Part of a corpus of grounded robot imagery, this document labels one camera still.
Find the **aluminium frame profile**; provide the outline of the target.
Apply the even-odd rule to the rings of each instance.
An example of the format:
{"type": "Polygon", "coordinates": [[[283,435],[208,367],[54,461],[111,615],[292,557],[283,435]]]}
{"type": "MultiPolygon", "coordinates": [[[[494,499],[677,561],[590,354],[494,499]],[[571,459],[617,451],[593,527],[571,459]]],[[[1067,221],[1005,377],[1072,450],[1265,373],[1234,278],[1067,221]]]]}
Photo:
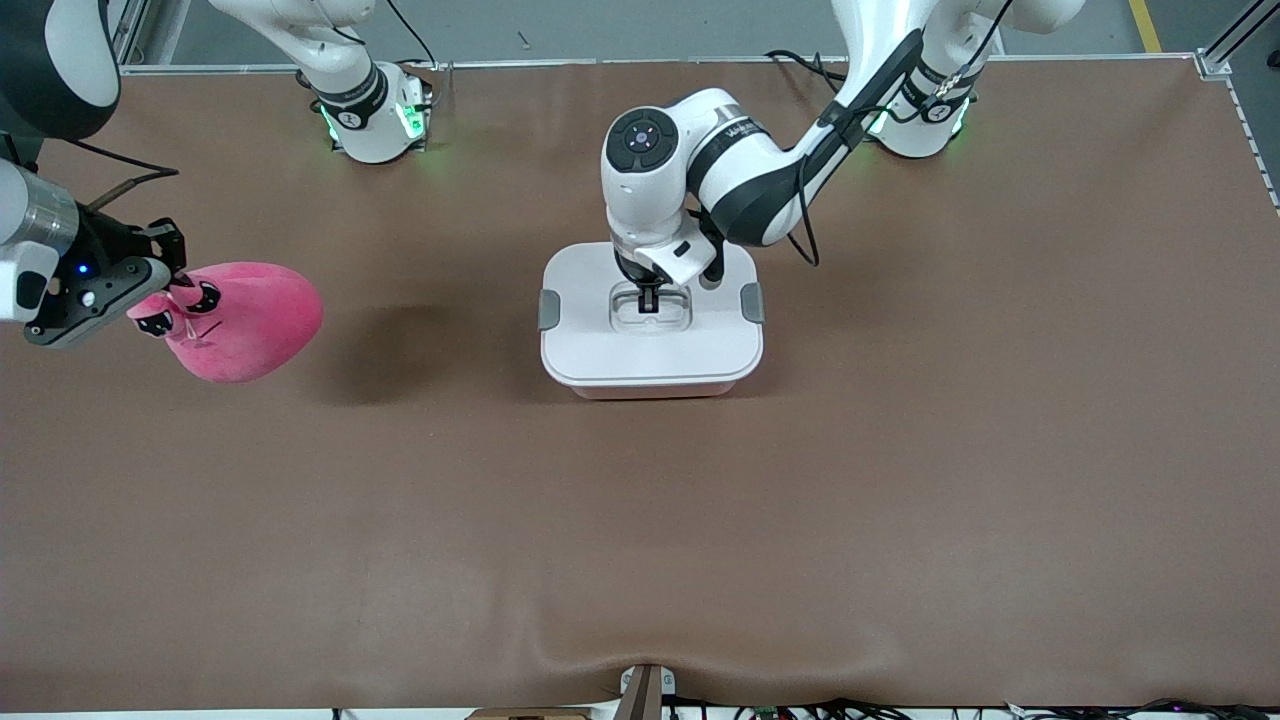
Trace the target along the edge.
{"type": "Polygon", "coordinates": [[[1248,0],[1243,9],[1206,47],[1194,53],[1202,79],[1226,79],[1231,74],[1230,58],[1268,22],[1280,17],[1280,0],[1248,0]]]}
{"type": "Polygon", "coordinates": [[[127,65],[152,0],[104,0],[104,4],[111,54],[119,65],[127,65]]]}

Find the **silver table edge rail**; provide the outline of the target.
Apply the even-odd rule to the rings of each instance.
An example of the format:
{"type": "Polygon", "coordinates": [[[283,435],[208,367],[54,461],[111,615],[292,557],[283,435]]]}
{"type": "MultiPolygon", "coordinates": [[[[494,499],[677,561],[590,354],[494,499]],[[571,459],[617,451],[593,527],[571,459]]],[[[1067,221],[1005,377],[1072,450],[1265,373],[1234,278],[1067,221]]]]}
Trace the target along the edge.
{"type": "MultiPolygon", "coordinates": [[[[1155,61],[1155,60],[1190,60],[1194,61],[1194,53],[1133,53],[1133,54],[996,54],[988,59],[996,61],[1155,61]]],[[[695,56],[686,59],[686,64],[763,64],[767,56],[695,56]]],[[[516,68],[547,68],[547,67],[594,67],[594,65],[634,65],[635,60],[600,60],[589,58],[577,59],[549,59],[531,61],[447,61],[440,65],[444,70],[457,69],[516,69],[516,68]]],[[[291,74],[297,70],[292,63],[262,63],[262,64],[132,64],[120,68],[123,77],[145,76],[260,76],[260,74],[291,74]]]]}

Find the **brown table cover mat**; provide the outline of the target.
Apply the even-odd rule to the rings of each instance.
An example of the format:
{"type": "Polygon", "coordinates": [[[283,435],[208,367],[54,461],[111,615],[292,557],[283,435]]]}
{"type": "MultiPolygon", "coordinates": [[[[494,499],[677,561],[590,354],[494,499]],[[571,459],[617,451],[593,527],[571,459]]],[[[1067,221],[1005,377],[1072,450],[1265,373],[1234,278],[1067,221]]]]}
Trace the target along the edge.
{"type": "Polygon", "coordinates": [[[142,76],[111,206],[326,316],[246,386],[118,322],[0,329],[0,712],[568,705],[630,665],[719,703],[1280,706],[1280,215],[1183,59],[996,61],[937,158],[864,147],[822,264],[755,252],[731,393],[541,368],[602,137],[708,86],[790,141],[771,64],[458,70],[434,146],[329,150],[292,74],[142,76]]]}

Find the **pink plush toy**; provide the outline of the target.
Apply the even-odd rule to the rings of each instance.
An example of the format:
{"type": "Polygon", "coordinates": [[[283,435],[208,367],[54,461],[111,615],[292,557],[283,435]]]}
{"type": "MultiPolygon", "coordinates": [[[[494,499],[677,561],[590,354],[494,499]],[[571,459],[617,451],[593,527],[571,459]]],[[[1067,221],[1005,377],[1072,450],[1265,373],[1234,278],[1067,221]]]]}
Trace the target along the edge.
{"type": "Polygon", "coordinates": [[[300,354],[321,328],[321,295],[287,266],[223,263],[186,274],[198,282],[198,301],[174,301],[164,290],[127,316],[202,380],[260,379],[300,354]]]}

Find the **white box lid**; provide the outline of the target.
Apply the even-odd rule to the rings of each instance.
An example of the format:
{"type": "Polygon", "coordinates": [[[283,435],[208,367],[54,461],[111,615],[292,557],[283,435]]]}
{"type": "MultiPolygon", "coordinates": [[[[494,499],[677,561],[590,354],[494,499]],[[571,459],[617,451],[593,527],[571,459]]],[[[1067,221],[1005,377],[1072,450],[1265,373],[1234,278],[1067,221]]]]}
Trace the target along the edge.
{"type": "Polygon", "coordinates": [[[641,315],[637,287],[618,269],[612,243],[570,245],[543,274],[543,288],[561,296],[558,327],[541,332],[543,366],[584,398],[723,395],[764,354],[763,325],[745,322],[739,306],[750,282],[758,282],[753,258],[728,246],[718,288],[664,284],[658,314],[641,315]]]}

